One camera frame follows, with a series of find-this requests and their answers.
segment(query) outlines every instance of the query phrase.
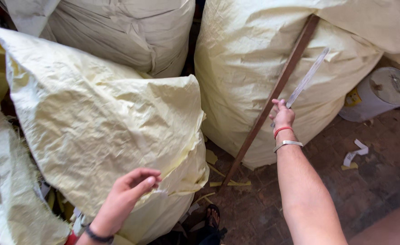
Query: red string bracelet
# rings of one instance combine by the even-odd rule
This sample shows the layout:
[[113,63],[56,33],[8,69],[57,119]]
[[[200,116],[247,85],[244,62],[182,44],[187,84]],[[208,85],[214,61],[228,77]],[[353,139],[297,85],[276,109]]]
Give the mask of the red string bracelet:
[[279,128],[279,129],[274,133],[274,139],[276,139],[277,134],[278,134],[280,131],[282,131],[282,130],[292,130],[292,132],[294,131],[291,127],[282,127],[282,128]]

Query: white bucket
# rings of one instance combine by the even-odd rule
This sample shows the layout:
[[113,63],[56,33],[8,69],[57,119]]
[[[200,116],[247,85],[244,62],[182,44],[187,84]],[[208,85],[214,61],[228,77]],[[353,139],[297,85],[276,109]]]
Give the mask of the white bucket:
[[362,122],[397,107],[400,107],[400,70],[383,67],[366,76],[347,94],[339,116]]

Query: transparent ruler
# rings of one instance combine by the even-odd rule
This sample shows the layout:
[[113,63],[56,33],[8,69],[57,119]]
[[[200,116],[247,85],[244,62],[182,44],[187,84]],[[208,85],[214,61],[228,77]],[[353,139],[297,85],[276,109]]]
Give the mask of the transparent ruler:
[[[307,74],[304,76],[303,80],[300,81],[298,84],[297,88],[292,92],[290,95],[289,99],[286,101],[286,107],[289,109],[290,106],[294,103],[294,101],[297,99],[297,97],[300,95],[301,91],[303,91],[304,87],[306,86],[307,83],[312,79],[313,75],[315,75],[316,71],[319,69],[321,66],[321,63],[325,56],[330,52],[330,48],[326,47],[322,53],[318,56],[316,59],[315,63],[310,67],[309,71]],[[276,121],[274,120],[273,123],[271,124],[271,127],[276,126]]]

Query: brown wooden pole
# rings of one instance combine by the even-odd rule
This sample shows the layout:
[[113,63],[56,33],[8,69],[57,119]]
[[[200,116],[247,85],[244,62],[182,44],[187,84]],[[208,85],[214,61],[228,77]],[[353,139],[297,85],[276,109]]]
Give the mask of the brown wooden pole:
[[233,174],[235,171],[238,169],[239,164],[241,163],[242,159],[244,158],[245,154],[248,151],[248,148],[251,146],[251,143],[253,142],[254,138],[257,136],[257,133],[260,131],[260,128],[262,127],[263,123],[265,123],[265,120],[268,117],[268,114],[270,113],[271,109],[273,108],[273,103],[271,102],[272,99],[278,98],[280,93],[283,91],[284,86],[286,85],[290,75],[294,71],[298,61],[300,61],[301,55],[303,54],[304,50],[307,47],[307,44],[309,43],[313,32],[315,31],[316,26],[318,25],[319,22],[319,17],[312,14],[307,18],[306,24],[303,27],[303,30],[301,31],[300,35],[297,38],[297,41],[295,42],[294,48],[292,49],[292,52],[290,53],[289,58],[287,59],[286,63],[284,64],[284,67],[282,69],[282,72],[279,76],[278,81],[276,82],[276,85],[272,89],[270,96],[267,99],[267,102],[262,108],[261,113],[257,117],[253,127],[251,128],[250,132],[248,133],[247,137],[245,138],[244,143],[241,146],[241,149],[239,150],[238,154],[236,155],[236,158],[233,162],[232,168],[230,169],[229,173],[227,173],[223,184],[219,188],[219,192],[221,192],[225,186],[230,182],[232,179]]

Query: human hand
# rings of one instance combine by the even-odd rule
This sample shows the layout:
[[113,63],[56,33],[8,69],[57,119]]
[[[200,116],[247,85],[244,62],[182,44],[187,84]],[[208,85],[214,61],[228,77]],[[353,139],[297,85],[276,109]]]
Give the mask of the human hand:
[[137,168],[118,178],[105,203],[90,224],[90,230],[101,237],[115,234],[132,211],[135,203],[162,181],[161,172],[150,168]]
[[276,112],[276,116],[270,115],[271,120],[274,120],[274,118],[276,120],[276,126],[274,127],[273,132],[275,133],[276,130],[282,127],[292,127],[295,120],[294,111],[286,107],[284,99],[273,99],[272,102],[274,104],[273,110]]

